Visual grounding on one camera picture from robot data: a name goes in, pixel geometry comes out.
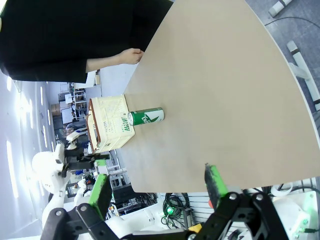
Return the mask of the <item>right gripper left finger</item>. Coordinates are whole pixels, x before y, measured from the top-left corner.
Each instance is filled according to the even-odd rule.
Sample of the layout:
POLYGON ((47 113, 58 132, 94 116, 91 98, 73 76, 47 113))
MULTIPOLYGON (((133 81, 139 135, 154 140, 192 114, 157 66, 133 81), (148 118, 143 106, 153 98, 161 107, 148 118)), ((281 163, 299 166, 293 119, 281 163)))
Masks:
POLYGON ((77 240, 88 233, 94 240, 117 240, 106 224, 106 214, 112 199, 110 176, 99 174, 88 203, 81 203, 70 211, 53 208, 46 219, 42 240, 77 240))

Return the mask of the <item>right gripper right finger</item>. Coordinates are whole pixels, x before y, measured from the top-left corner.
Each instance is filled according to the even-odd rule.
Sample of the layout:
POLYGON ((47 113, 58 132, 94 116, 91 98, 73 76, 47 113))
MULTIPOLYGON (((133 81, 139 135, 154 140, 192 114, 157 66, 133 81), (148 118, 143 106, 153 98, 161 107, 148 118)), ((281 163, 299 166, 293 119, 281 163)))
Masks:
POLYGON ((215 165, 206 164, 204 181, 214 213, 197 233, 198 240, 223 240, 233 223, 244 223, 253 240, 288 240, 271 198, 229 191, 215 165))

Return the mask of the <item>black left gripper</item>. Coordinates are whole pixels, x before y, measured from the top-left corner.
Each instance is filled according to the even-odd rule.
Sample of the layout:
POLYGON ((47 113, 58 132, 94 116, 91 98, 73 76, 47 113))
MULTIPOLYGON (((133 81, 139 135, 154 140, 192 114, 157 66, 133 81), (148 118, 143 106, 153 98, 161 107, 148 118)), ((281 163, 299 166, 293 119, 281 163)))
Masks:
POLYGON ((62 172, 92 169, 95 167, 107 166, 106 160, 110 159, 110 154, 84 154, 83 148, 66 149, 64 151, 64 165, 62 172))

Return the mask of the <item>person's right hand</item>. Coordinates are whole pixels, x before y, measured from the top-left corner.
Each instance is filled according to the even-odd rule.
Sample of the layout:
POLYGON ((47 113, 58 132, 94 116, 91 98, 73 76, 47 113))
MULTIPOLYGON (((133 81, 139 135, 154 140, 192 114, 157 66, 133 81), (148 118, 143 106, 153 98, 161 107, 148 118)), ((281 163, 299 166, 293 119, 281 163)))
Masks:
POLYGON ((118 55, 119 64, 135 65, 140 62, 144 55, 144 51, 139 48, 129 48, 122 51, 118 55))

